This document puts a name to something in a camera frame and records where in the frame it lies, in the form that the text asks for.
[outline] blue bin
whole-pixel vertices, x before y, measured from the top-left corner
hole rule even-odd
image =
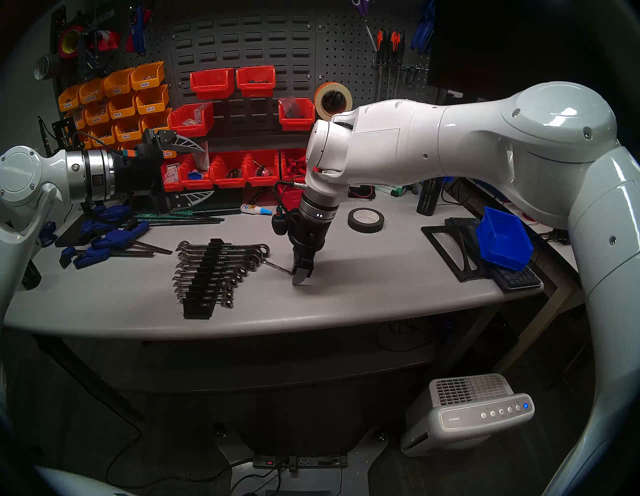
[[[480,255],[487,262],[517,271],[527,266],[533,245],[520,218],[485,207],[476,234]]]

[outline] black tape roll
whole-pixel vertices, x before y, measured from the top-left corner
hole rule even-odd
[[[353,209],[349,212],[347,224],[354,231],[371,234],[382,229],[385,224],[385,217],[374,209]]]

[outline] black keyboard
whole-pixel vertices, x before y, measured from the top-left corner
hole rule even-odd
[[[479,219],[466,217],[451,217],[445,219],[446,225],[458,226],[465,236],[465,244],[477,252],[479,255],[476,227],[480,225]],[[515,291],[517,289],[530,289],[540,287],[542,282],[529,267],[524,267],[521,271],[506,269],[498,265],[483,260],[486,270],[503,291]]]

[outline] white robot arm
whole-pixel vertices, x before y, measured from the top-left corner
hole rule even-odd
[[[575,488],[640,388],[640,168],[618,143],[606,101],[563,82],[495,102],[388,100],[316,122],[307,164],[300,208],[289,213],[293,284],[311,275],[353,184],[473,177],[542,223],[569,230],[591,324],[596,393],[589,422],[546,493]]]

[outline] floor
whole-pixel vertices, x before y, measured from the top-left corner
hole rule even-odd
[[[515,340],[513,330],[524,328],[544,298],[505,305],[451,376],[488,372]],[[29,336],[5,331],[1,345],[14,431],[34,462],[104,480],[107,466],[136,432],[77,386]],[[584,307],[560,315],[505,373],[514,391],[534,399],[533,420],[475,449],[425,458],[407,458],[398,444],[404,409],[424,386],[424,369],[258,392],[126,393],[148,426],[114,464],[109,480],[135,486],[165,475],[217,473],[227,466],[212,442],[218,422],[235,426],[252,449],[298,453],[348,451],[370,426],[380,425],[390,443],[369,471],[372,496],[538,495],[586,423],[594,387],[590,346]],[[98,356],[100,349],[91,353]],[[167,480],[131,491],[226,495],[229,481],[226,472],[212,483]]]

